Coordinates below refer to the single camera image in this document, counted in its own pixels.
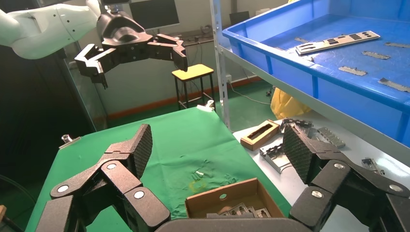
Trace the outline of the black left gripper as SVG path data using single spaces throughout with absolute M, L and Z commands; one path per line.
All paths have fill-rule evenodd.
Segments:
M 154 38 L 123 11 L 102 13 L 96 24 L 102 48 L 88 44 L 74 58 L 82 76 L 94 84 L 108 88 L 105 73 L 116 63 L 129 63 L 148 58 L 172 61 L 180 70 L 188 71 L 188 59 L 183 41 L 157 34 Z

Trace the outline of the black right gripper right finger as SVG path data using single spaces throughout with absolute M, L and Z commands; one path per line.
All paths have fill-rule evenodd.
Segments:
M 312 140 L 291 123 L 282 148 L 306 188 L 289 217 L 320 231 L 336 206 L 349 210 L 371 232 L 410 229 L 410 191 L 404 185 L 353 163 L 334 145 Z

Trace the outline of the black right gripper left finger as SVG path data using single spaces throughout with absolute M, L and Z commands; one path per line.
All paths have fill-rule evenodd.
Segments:
M 148 124 L 111 144 L 96 164 L 50 191 L 36 231 L 84 232 L 108 207 L 134 232 L 153 232 L 168 222 L 170 211 L 141 181 L 152 147 Z

